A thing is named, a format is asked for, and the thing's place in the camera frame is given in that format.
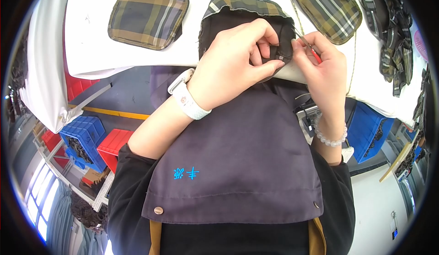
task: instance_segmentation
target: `hand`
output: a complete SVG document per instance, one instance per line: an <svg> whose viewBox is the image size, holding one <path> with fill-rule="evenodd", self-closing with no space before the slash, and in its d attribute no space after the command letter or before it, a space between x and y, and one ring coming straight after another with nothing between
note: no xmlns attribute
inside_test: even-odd
<svg viewBox="0 0 439 255"><path fill-rule="evenodd" d="M270 44L278 45L279 39L264 19L219 32L187 83L195 102L211 110L273 75L284 63L271 60L262 64L261 56L270 57Z"/></svg>
<svg viewBox="0 0 439 255"><path fill-rule="evenodd" d="M303 71L308 89L324 117L331 120L343 115L346 97L346 57L320 32L303 36L314 49L321 53L319 64L301 39L293 40L293 60Z"/></svg>

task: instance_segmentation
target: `black sleeve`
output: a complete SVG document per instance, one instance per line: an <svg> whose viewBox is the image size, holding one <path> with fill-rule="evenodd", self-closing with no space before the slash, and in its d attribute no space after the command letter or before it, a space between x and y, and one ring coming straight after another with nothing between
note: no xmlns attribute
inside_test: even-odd
<svg viewBox="0 0 439 255"><path fill-rule="evenodd" d="M320 222L326 239L327 255L348 254L355 228L352 183L347 164L330 166L311 149L314 165L322 184L323 215Z"/></svg>
<svg viewBox="0 0 439 255"><path fill-rule="evenodd" d="M149 221L141 216L156 160L131 152L125 144L118 163L108 200L108 236L114 254L149 252Z"/></svg>

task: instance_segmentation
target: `white watch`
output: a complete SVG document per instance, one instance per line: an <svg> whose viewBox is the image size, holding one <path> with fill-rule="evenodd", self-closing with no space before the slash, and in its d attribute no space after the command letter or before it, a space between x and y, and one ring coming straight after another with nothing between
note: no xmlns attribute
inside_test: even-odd
<svg viewBox="0 0 439 255"><path fill-rule="evenodd" d="M194 69L188 69L181 73L168 88L168 93L173 95L177 104L181 107L183 112L194 120L200 120L204 116L211 113L212 110L206 111L202 109L192 98L186 87L186 83L194 74Z"/></svg>

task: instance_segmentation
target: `metal shelf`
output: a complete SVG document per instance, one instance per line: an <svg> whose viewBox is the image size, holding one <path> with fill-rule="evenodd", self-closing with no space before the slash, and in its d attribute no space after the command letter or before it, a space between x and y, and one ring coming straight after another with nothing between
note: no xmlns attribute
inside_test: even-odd
<svg viewBox="0 0 439 255"><path fill-rule="evenodd" d="M78 187L74 186L67 180L67 178L64 177L64 175L67 174L67 172L72 167L72 161L73 159L70 159L69 163L64 168L63 172L60 172L51 162L51 160L55 157L55 153L63 146L64 141L61 139L59 143L53 148L52 152L46 156L45 151L46 147L44 144L41 144L38 140L38 137L41 135L41 133L44 132L44 130L41 130L36 137L34 138L34 143L37 147L38 152L41 154L42 158L46 162L46 164L49 166L50 170L55 174L55 176L60 179L64 184L66 184L73 192L78 194L83 200L85 200L87 203L89 203L93 210L96 212L99 212L101 209L102 204L108 205L108 199L107 199L107 193L110 190L111 185L113 184L114 180L114 173L110 171L107 178L105 179L105 182L100 189L99 193L97 194L95 199L92 199L88 197L84 192L82 192Z"/></svg>

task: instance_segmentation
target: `white bead bracelet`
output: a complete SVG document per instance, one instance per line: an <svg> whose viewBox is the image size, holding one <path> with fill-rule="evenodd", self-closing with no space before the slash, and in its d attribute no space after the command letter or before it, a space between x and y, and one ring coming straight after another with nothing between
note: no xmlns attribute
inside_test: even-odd
<svg viewBox="0 0 439 255"><path fill-rule="evenodd" d="M325 136L323 136L323 134L320 132L319 122L321 117L322 114L320 113L317 116L317 118L315 118L314 120L314 132L316 133L317 138L319 138L322 143L325 143L327 146L332 146L333 148L342 145L342 143L346 140L346 137L348 136L348 128L346 127L346 123L345 123L345 132L343 133L343 136L337 141L331 141L326 139Z"/></svg>

